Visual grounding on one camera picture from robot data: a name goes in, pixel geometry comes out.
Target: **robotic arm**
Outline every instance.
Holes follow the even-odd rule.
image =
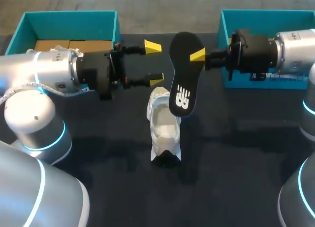
[[[116,89],[150,87],[164,74],[129,79],[124,56],[158,52],[161,45],[145,40],[143,46],[114,43],[107,52],[63,49],[1,56],[0,104],[5,102],[6,123],[18,138],[12,146],[49,164],[59,162],[69,153],[72,139],[46,92],[72,97],[93,90],[101,100],[111,100]]]
[[[160,52],[161,46],[149,41],[144,46],[125,47],[119,43],[108,52],[80,53],[73,50],[30,52],[0,57],[0,95],[9,89],[38,86],[61,96],[74,96],[95,90],[100,99],[112,99],[112,92],[136,86],[150,87],[164,79],[163,73],[128,79],[124,55]]]
[[[269,40],[267,35],[251,35],[249,30],[232,34],[231,44],[206,56],[206,70],[225,67],[233,72],[254,73],[260,81],[269,69],[277,74],[308,75],[303,101],[302,134],[315,142],[315,30],[280,32]]]

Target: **cardboard box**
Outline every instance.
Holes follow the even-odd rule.
[[[278,32],[289,32],[315,29],[315,12],[312,10],[234,10],[224,9],[218,30],[218,48],[224,49],[230,43],[229,38],[235,30],[249,29],[251,34],[266,34],[273,38]],[[256,75],[251,73],[233,73],[232,81],[228,81],[228,72],[221,69],[226,88],[249,89],[300,89],[307,88],[308,75],[294,76],[275,74],[269,69],[262,81],[255,81]]]
[[[78,48],[80,52],[110,51],[112,41],[70,41],[69,48]]]
[[[28,49],[47,51],[56,45],[68,48],[72,40],[84,42],[76,47],[84,47],[84,51],[110,50],[112,42],[121,41],[117,12],[25,12],[5,54],[25,53]]]
[[[34,50],[50,51],[50,49],[55,48],[57,45],[68,49],[69,43],[70,43],[69,40],[38,40],[36,42]]]

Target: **black tabletop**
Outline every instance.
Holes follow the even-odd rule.
[[[159,86],[169,90],[172,36],[123,35],[127,45],[163,45],[160,55],[126,57],[128,76],[164,72]],[[199,37],[215,47],[214,34]],[[86,185],[89,227],[280,227],[279,191],[311,152],[298,128],[304,92],[225,90],[218,69],[202,72],[195,110],[181,124],[182,165],[163,168],[150,162],[152,89],[120,91],[113,101],[52,96],[73,136],[57,167]],[[13,139],[7,127],[1,139]]]

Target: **teal box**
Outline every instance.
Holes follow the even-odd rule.
[[[252,34],[267,34],[273,38],[278,32],[315,29],[315,13],[300,10],[233,10],[221,11],[218,31],[218,47],[229,45],[232,32],[239,29],[249,29]],[[250,74],[233,73],[233,79],[228,81],[228,72],[221,69],[223,83],[226,88],[251,89],[300,89],[307,87],[307,77],[287,77],[273,74],[270,69],[266,80],[250,81]]]
[[[6,55],[25,53],[37,40],[121,40],[117,11],[25,12]]]

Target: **cable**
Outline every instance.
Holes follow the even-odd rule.
[[[10,97],[17,94],[18,92],[26,90],[25,87],[34,87],[34,88],[40,87],[40,88],[42,88],[48,92],[51,92],[53,94],[56,94],[56,95],[59,95],[62,97],[74,97],[74,96],[77,96],[77,95],[80,95],[83,93],[93,91],[93,90],[90,90],[89,88],[84,88],[84,89],[81,89],[80,91],[75,92],[75,93],[62,93],[62,92],[59,92],[56,89],[53,89],[53,88],[51,88],[45,84],[36,83],[36,82],[29,82],[29,83],[22,84],[21,86],[16,87],[16,88],[8,89],[5,92],[5,94],[3,95],[3,97],[0,98],[0,105],[2,105],[6,100],[8,100]]]

